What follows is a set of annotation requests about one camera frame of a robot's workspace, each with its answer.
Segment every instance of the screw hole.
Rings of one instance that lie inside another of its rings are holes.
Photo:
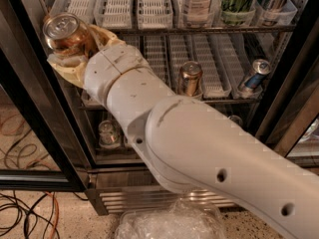
[[[290,216],[294,213],[295,206],[292,203],[285,204],[281,209],[281,215],[284,217]]]
[[[221,169],[217,174],[217,180],[219,182],[224,182],[227,177],[227,171],[225,169]]]
[[[141,138],[137,138],[137,144],[141,144],[143,140]]]

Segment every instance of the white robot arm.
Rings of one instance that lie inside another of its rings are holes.
[[[178,96],[120,43],[90,59],[89,95],[113,114],[167,190],[197,187],[250,210],[285,238],[319,238],[319,178],[203,102]]]

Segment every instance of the plastic bag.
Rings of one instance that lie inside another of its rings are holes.
[[[126,212],[116,239],[225,239],[219,210],[178,200],[168,210]]]

